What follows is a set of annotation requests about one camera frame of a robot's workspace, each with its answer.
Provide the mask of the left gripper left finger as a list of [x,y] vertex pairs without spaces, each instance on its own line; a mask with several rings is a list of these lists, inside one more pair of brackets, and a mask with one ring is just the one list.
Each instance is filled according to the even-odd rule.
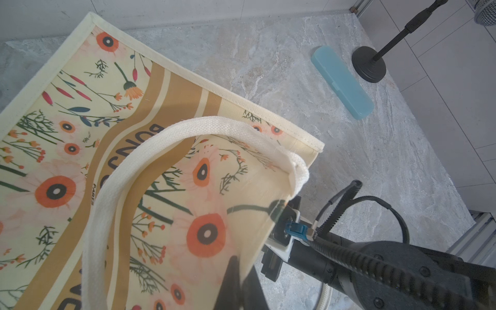
[[216,310],[239,310],[241,308],[240,263],[237,256],[229,259],[216,300]]

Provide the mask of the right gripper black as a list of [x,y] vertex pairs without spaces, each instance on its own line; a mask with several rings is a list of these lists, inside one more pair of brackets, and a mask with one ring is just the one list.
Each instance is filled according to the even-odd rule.
[[[289,245],[290,236],[285,236],[282,230],[288,220],[294,220],[299,215],[300,203],[300,196],[289,201],[269,237],[270,242],[274,241],[276,245]],[[267,245],[263,247],[262,251],[264,255],[262,257],[261,272],[273,282],[278,280],[282,265],[286,263],[306,275],[330,285],[331,288],[336,289],[338,292],[344,292],[338,280],[338,272],[341,266],[316,252],[310,246],[298,240],[294,241],[287,260],[283,260],[276,254],[275,250],[270,249]]]

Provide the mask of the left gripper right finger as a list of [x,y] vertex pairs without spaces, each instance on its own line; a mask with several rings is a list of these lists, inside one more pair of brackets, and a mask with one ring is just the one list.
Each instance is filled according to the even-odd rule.
[[252,267],[242,285],[244,310],[269,310],[255,267]]

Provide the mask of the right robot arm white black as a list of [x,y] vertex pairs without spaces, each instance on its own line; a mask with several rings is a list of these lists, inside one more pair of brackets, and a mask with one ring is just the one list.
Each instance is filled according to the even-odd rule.
[[495,270],[465,262],[410,242],[409,229],[394,211],[400,242],[353,242],[332,233],[342,215],[362,202],[392,206],[376,196],[360,196],[352,181],[326,204],[312,222],[297,217],[300,197],[290,201],[263,248],[262,274],[276,281],[287,264],[323,285],[320,303],[332,291],[347,295],[363,309],[494,309]]

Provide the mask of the teal translucent pencil case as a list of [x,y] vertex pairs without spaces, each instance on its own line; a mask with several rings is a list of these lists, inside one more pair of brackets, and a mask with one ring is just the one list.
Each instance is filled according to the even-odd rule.
[[373,112],[371,98],[331,47],[317,48],[311,62],[352,117],[362,120]]

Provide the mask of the floral canvas tote bag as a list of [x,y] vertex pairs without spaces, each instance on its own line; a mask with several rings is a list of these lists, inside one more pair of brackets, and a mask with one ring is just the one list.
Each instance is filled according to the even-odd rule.
[[1,308],[213,309],[323,148],[87,14],[1,113]]

